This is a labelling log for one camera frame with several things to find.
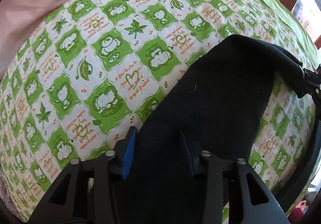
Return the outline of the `black pants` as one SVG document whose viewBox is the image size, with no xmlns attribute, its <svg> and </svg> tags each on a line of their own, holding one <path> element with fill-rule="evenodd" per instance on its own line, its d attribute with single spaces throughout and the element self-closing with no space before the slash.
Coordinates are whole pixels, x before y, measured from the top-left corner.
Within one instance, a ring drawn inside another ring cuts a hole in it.
<svg viewBox="0 0 321 224">
<path fill-rule="evenodd" d="M 195 61 L 146 119 L 117 194 L 121 223 L 201 223 L 207 173 L 191 159 L 248 158 L 276 75 L 301 95 L 303 64 L 287 50 L 231 35 Z"/>
</svg>

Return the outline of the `plain green sheet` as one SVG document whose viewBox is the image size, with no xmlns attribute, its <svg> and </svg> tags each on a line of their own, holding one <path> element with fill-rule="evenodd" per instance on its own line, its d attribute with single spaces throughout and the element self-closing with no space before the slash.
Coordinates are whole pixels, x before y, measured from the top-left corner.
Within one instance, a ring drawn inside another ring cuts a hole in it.
<svg viewBox="0 0 321 224">
<path fill-rule="evenodd" d="M 301 56 L 305 64 L 318 65 L 320 53 L 305 29 L 294 15 L 279 0 L 258 0 L 273 12 L 276 19 L 277 42 L 281 42 L 287 50 Z"/>
</svg>

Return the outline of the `green white patterned bedsheet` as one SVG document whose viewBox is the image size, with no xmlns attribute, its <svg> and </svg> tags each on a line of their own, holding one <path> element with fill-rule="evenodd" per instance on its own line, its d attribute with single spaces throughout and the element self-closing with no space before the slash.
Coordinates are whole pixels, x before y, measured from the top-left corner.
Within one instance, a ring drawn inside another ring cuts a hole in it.
<svg viewBox="0 0 321 224">
<path fill-rule="evenodd" d="M 60 5 L 1 80 L 1 199 L 10 216 L 28 221 L 71 159 L 94 159 L 130 126 L 142 126 L 188 68 L 226 37 L 286 49 L 276 25 L 258 0 Z"/>
</svg>

